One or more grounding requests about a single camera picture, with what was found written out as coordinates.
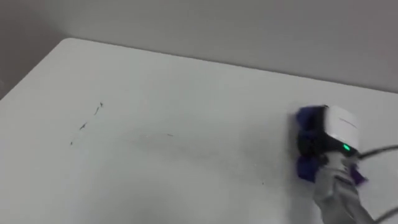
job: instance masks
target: white wall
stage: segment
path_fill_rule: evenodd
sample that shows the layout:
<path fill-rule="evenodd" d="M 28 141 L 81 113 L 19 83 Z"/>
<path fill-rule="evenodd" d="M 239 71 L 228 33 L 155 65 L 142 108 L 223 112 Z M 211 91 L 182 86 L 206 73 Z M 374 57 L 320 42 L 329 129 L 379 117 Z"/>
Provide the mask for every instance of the white wall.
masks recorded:
<path fill-rule="evenodd" d="M 398 92 L 396 1 L 17 1 L 72 37 Z"/>

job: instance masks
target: gray wall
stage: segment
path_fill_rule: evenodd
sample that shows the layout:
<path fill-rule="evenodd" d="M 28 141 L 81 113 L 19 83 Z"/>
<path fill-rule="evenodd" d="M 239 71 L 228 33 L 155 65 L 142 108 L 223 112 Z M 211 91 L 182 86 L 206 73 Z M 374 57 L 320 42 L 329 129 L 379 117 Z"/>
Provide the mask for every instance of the gray wall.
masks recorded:
<path fill-rule="evenodd" d="M 0 0 L 0 99 L 63 38 L 27 6 Z"/>
<path fill-rule="evenodd" d="M 6 52 L 23 51 L 29 66 L 70 36 L 398 92 L 396 1 L 15 1 L 19 13 L 6 12 L 17 25 L 6 27 L 24 32 Z"/>

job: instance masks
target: scribble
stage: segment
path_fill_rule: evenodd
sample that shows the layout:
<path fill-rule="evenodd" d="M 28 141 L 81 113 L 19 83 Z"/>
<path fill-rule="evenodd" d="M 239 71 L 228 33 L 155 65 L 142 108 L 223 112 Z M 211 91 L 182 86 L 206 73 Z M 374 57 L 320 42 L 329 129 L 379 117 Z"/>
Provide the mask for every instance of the scribble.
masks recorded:
<path fill-rule="evenodd" d="M 98 110 L 100 109 L 100 107 L 97 107 L 97 110 L 95 111 L 95 114 L 94 115 L 96 115 L 97 113 L 98 113 Z"/>
<path fill-rule="evenodd" d="M 83 128 L 85 128 L 86 127 L 86 124 L 87 124 L 87 122 L 86 123 L 84 123 L 81 127 L 80 127 L 80 129 L 79 130 L 82 130 Z"/>

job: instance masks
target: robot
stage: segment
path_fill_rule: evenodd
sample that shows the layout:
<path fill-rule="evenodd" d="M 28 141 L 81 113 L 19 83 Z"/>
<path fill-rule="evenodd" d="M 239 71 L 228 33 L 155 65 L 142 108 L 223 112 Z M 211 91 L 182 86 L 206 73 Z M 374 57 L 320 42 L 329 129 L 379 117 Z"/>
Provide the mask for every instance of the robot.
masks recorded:
<path fill-rule="evenodd" d="M 358 161 L 398 146 L 359 153 L 358 122 L 353 114 L 337 106 L 302 108 L 297 121 L 297 146 L 302 155 L 298 176 L 315 182 L 313 199 L 324 224 L 375 224 L 398 213 L 395 208 L 374 220 L 361 205 L 356 188 L 366 180 L 356 170 Z M 310 174 L 308 161 L 316 163 L 315 168 L 312 163 Z"/>

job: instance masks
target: metal robot arm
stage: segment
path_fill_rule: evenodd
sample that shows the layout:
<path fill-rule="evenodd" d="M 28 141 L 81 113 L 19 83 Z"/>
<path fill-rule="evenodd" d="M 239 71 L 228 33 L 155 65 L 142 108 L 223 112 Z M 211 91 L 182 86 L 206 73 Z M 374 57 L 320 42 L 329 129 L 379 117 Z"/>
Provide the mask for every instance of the metal robot arm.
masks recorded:
<path fill-rule="evenodd" d="M 329 162 L 317 173 L 314 193 L 324 224 L 375 224 L 361 205 L 358 191 L 348 174 L 353 161 L 339 152 L 326 156 Z"/>

